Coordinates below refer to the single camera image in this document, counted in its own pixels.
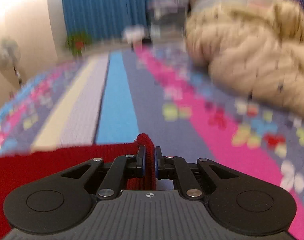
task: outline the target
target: pink stripe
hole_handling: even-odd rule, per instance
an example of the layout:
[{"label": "pink stripe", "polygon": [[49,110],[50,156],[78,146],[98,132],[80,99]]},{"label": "pink stripe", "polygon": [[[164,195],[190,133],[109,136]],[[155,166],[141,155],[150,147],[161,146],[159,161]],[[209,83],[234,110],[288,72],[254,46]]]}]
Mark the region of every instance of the pink stripe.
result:
[{"label": "pink stripe", "polygon": [[[177,106],[189,106],[192,109],[190,122],[199,136],[203,138],[217,162],[274,185],[280,185],[282,179],[280,169],[263,149],[251,150],[246,146],[233,147],[231,145],[232,136],[237,128],[237,124],[233,120],[225,116],[225,130],[209,126],[208,120],[213,115],[213,111],[205,110],[206,101],[201,96],[197,96],[193,88],[186,81],[181,80],[174,70],[168,69],[155,59],[147,49],[136,49],[136,53],[162,87],[171,86],[183,90],[182,99],[174,100],[174,103]],[[297,204],[297,213],[289,232],[298,240],[304,240],[304,206],[294,191],[291,194]]]}]

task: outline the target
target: circular pad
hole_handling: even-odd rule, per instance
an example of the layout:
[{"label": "circular pad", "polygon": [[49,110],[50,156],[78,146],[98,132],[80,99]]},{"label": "circular pad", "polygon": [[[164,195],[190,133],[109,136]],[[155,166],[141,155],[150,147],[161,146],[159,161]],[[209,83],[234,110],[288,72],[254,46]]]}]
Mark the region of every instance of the circular pad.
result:
[{"label": "circular pad", "polygon": [[249,176],[221,180],[208,201],[213,218],[248,236],[288,230],[296,203],[284,189]]},{"label": "circular pad", "polygon": [[61,193],[54,190],[41,190],[33,193],[27,199],[29,208],[39,212],[49,212],[59,208],[64,202]]},{"label": "circular pad", "polygon": [[249,190],[238,194],[237,204],[251,212],[264,212],[274,205],[273,198],[265,192]]}]

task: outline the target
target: red cloth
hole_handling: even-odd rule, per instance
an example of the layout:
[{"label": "red cloth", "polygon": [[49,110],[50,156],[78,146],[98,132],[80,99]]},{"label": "red cloth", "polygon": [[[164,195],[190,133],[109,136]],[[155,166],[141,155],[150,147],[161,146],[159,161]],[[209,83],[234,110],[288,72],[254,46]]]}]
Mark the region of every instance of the red cloth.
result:
[{"label": "red cloth", "polygon": [[154,145],[146,134],[140,134],[134,143],[62,148],[52,152],[0,158],[0,238],[10,231],[2,206],[12,190],[92,158],[100,157],[108,163],[121,155],[135,155],[139,145],[145,145],[147,149],[146,176],[128,180],[127,189],[154,190]]}]

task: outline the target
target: blue stripe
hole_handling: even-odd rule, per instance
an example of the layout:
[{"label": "blue stripe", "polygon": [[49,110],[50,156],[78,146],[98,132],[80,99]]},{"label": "blue stripe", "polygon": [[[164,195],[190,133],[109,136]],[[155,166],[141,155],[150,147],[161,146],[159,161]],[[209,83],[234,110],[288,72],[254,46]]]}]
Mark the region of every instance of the blue stripe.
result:
[{"label": "blue stripe", "polygon": [[121,52],[110,55],[99,129],[95,143],[133,142],[139,134],[128,78]]}]

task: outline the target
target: potted plant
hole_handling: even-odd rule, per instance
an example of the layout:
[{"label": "potted plant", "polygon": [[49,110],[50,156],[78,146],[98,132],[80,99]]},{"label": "potted plant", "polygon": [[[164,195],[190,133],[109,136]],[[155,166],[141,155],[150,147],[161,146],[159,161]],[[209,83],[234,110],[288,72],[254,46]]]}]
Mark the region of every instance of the potted plant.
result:
[{"label": "potted plant", "polygon": [[81,57],[82,50],[92,44],[91,37],[85,32],[76,32],[68,35],[65,46],[69,48],[73,56]]}]

